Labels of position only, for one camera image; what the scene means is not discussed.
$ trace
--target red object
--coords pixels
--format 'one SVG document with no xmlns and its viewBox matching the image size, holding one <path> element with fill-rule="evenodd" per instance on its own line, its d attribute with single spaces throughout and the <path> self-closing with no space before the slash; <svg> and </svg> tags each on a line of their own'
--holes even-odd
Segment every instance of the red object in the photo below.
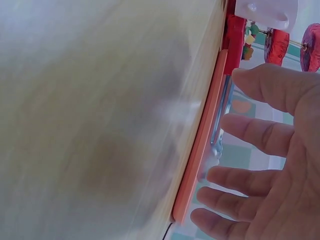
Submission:
<svg viewBox="0 0 320 240">
<path fill-rule="evenodd" d="M 268 31 L 270 34 L 265 38 L 264 61 L 281 66 L 289 47 L 290 35 L 273 28 L 268 28 Z"/>
<path fill-rule="evenodd" d="M 305 30 L 300 50 L 300 64 L 303 72 L 316 72 L 320 67 L 320 23 L 313 23 Z"/>
<path fill-rule="evenodd" d="M 223 42 L 223 49 L 228 49 L 228 57 L 224 68 L 225 75 L 239 67 L 244 48 L 245 27 L 247 20 L 233 14 L 227 18 L 227 32 Z"/>
</svg>

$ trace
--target wooden board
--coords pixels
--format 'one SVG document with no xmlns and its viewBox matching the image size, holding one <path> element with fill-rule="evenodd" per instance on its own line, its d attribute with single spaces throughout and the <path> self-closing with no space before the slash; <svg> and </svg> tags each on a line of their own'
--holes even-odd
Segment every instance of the wooden board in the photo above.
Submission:
<svg viewBox="0 0 320 240">
<path fill-rule="evenodd" d="M 2 240 L 162 239 L 225 4 L 1 2 Z"/>
</svg>

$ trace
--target white plastic piece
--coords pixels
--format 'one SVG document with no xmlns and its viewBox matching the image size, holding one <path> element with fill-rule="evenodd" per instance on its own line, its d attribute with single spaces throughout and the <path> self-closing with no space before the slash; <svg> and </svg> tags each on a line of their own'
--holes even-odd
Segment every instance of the white plastic piece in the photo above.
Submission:
<svg viewBox="0 0 320 240">
<path fill-rule="evenodd" d="M 237 0 L 235 15 L 289 33 L 296 23 L 298 6 L 299 0 Z"/>
</svg>

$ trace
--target finger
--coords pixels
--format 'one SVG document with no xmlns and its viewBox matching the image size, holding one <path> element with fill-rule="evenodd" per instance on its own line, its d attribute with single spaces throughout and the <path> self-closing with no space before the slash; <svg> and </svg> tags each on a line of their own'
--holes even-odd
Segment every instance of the finger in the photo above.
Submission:
<svg viewBox="0 0 320 240">
<path fill-rule="evenodd" d="M 210 187 L 200 188 L 196 197 L 200 203 L 208 208 L 241 222 L 251 222 L 265 199 L 259 196 L 237 196 Z"/>
<path fill-rule="evenodd" d="M 247 196 L 265 197 L 268 195 L 280 170 L 251 171 L 247 169 L 214 166 L 207 174 L 209 182 L 224 188 L 236 190 Z"/>
<path fill-rule="evenodd" d="M 201 231 L 217 240 L 245 239 L 250 226 L 248 222 L 228 220 L 204 208 L 195 209 L 191 220 Z"/>
<path fill-rule="evenodd" d="M 256 146 L 268 155 L 286 157 L 295 130 L 291 125 L 227 114 L 221 127 L 229 134 Z"/>
<path fill-rule="evenodd" d="M 232 80 L 250 98 L 293 116 L 301 100 L 313 95 L 316 86 L 320 88 L 318 74 L 273 64 L 262 64 L 250 70 L 235 69 Z"/>
</svg>

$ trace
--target orange plastic strip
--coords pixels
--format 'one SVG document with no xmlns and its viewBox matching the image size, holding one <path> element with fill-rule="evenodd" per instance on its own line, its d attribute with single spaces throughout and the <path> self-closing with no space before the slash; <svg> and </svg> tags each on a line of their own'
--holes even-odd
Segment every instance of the orange plastic strip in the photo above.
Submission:
<svg viewBox="0 0 320 240">
<path fill-rule="evenodd" d="M 211 138 L 210 129 L 212 129 L 212 125 L 215 122 L 215 112 L 219 107 L 218 101 L 224 79 L 227 56 L 228 50 L 226 49 L 220 51 L 218 55 L 199 128 L 175 199 L 172 214 L 174 220 L 179 224 L 183 224 L 186 218 L 190 202 L 195 193 L 197 175 L 202 164 L 204 151 L 206 146 L 210 145 L 210 140 L 208 139 Z"/>
</svg>

